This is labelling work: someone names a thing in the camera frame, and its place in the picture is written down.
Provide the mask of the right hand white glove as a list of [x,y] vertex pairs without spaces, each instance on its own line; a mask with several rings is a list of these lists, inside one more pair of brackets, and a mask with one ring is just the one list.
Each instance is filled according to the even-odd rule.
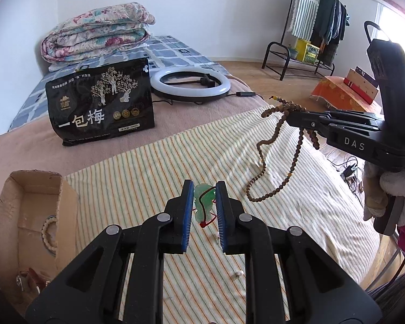
[[[365,221],[371,217],[383,216],[388,206],[389,195],[405,198],[405,170],[393,173],[365,162],[362,181],[365,196]],[[399,227],[405,226],[405,200],[397,225]]]

